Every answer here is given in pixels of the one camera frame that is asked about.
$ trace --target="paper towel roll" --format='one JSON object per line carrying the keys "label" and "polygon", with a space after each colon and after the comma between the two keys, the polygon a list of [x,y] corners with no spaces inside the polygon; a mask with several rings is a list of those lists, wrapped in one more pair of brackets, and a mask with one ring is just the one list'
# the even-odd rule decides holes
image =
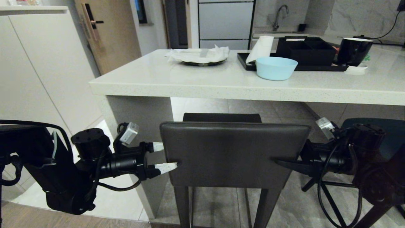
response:
{"label": "paper towel roll", "polygon": [[246,63],[255,61],[260,57],[270,56],[271,46],[273,45],[274,37],[272,36],[260,36],[259,40],[253,47],[249,56],[246,59]]}

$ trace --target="kitchen backsplash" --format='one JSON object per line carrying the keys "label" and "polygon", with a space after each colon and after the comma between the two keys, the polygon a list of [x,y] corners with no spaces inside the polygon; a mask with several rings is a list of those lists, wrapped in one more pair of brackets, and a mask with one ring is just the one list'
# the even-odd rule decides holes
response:
{"label": "kitchen backsplash", "polygon": [[254,28],[271,31],[277,10],[286,4],[289,14],[282,9],[279,16],[279,31],[297,31],[298,25],[304,23],[309,0],[256,0]]}
{"label": "kitchen backsplash", "polygon": [[305,17],[306,32],[323,35],[328,27],[335,0],[310,0]]}
{"label": "kitchen backsplash", "polygon": [[[399,0],[336,0],[325,34],[379,37],[394,24]],[[385,39],[404,42],[405,12]]]}

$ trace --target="black chair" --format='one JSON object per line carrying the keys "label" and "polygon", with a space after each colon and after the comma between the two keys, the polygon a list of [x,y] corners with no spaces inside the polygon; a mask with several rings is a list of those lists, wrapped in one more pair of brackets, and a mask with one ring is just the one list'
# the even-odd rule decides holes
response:
{"label": "black chair", "polygon": [[273,159],[297,158],[310,127],[260,123],[258,114],[186,113],[183,121],[160,125],[166,159],[179,165],[169,176],[181,227],[190,227],[189,187],[240,187],[262,189],[254,228],[265,228],[291,173]]}

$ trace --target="quartz countertop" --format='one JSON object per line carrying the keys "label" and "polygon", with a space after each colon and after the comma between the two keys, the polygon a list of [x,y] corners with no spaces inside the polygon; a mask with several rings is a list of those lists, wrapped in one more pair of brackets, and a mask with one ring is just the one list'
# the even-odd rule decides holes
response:
{"label": "quartz countertop", "polygon": [[223,64],[187,66],[156,50],[90,82],[95,95],[197,97],[405,105],[405,53],[373,46],[364,75],[295,71],[285,81],[265,80],[246,71],[230,51]]}
{"label": "quartz countertop", "polygon": [[0,6],[0,11],[68,10],[67,6]]}

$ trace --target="wooden floor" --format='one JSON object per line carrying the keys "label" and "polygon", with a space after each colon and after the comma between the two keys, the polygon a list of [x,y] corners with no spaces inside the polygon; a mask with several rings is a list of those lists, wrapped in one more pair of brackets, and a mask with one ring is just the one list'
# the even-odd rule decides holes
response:
{"label": "wooden floor", "polygon": [[178,228],[179,225],[151,224],[123,219],[71,215],[2,201],[3,228]]}

